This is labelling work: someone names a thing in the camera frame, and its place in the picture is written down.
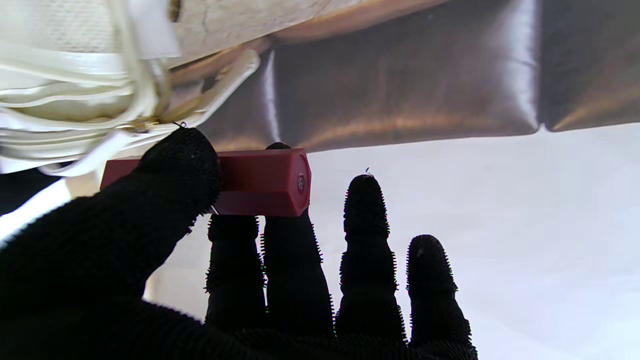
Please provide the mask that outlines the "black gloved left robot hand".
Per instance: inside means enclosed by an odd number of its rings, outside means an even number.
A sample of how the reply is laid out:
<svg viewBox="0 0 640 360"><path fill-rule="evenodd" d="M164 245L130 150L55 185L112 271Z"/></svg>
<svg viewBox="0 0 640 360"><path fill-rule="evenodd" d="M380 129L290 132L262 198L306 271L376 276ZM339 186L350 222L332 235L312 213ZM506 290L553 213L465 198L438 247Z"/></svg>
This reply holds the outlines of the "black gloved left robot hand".
<svg viewBox="0 0 640 360"><path fill-rule="evenodd" d="M349 184L342 299L333 313L314 227L212 215L205 321L145 301L146 282L220 194L210 141L177 126L128 175L44 214L1 248L4 360L476 360L448 256L432 235L407 249L411 338L375 177Z"/></svg>

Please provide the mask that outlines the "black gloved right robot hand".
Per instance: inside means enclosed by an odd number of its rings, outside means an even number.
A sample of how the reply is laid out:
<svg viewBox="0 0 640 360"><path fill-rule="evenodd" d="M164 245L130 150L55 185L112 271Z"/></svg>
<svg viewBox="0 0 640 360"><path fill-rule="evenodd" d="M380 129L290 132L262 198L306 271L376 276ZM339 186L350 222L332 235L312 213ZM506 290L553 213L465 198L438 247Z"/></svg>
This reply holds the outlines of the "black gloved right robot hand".
<svg viewBox="0 0 640 360"><path fill-rule="evenodd" d="M36 168L0 175L0 215L11 214L42 192L58 192L68 198L61 177L46 175Z"/></svg>

